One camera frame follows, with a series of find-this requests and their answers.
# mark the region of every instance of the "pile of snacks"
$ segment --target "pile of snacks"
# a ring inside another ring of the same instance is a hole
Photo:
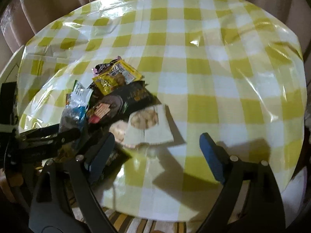
[[[143,75],[121,57],[92,69],[86,89],[78,81],[67,97],[60,129],[109,130],[117,144],[135,148],[141,144],[172,142],[165,106],[154,105]]]

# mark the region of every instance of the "blue gripper pad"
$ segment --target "blue gripper pad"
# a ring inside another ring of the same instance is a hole
[[[203,133],[200,136],[200,148],[205,157],[206,162],[208,163],[214,178],[219,181],[221,184],[225,183],[223,164],[217,158],[214,150],[216,148],[216,144],[211,139],[211,137],[206,137]]]

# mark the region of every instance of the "metal bolt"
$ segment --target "metal bolt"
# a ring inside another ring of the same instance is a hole
[[[54,160],[49,159],[49,160],[46,162],[46,165],[47,165],[47,166],[51,166],[53,163],[54,163]]]
[[[233,162],[237,162],[238,161],[238,157],[236,155],[231,155],[230,156],[230,160]]]
[[[84,159],[84,156],[79,154],[76,156],[76,160],[79,162],[79,161],[82,161]]]
[[[261,164],[262,164],[263,166],[268,166],[269,163],[268,163],[267,161],[265,161],[265,160],[262,160],[262,161],[261,161]]]

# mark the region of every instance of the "yellow snack package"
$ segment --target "yellow snack package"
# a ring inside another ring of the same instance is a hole
[[[103,93],[110,94],[115,88],[141,80],[143,76],[124,60],[116,62],[109,71],[93,78],[94,83]]]

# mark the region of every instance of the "plastic table cover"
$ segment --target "plastic table cover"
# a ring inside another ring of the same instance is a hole
[[[65,95],[117,55],[169,106],[175,142],[132,151],[95,193],[103,206],[155,220],[205,217],[221,186],[199,148],[208,132],[229,154],[268,160],[280,190],[304,137],[306,85],[296,35],[243,0],[97,0],[26,45],[19,131],[60,121]]]

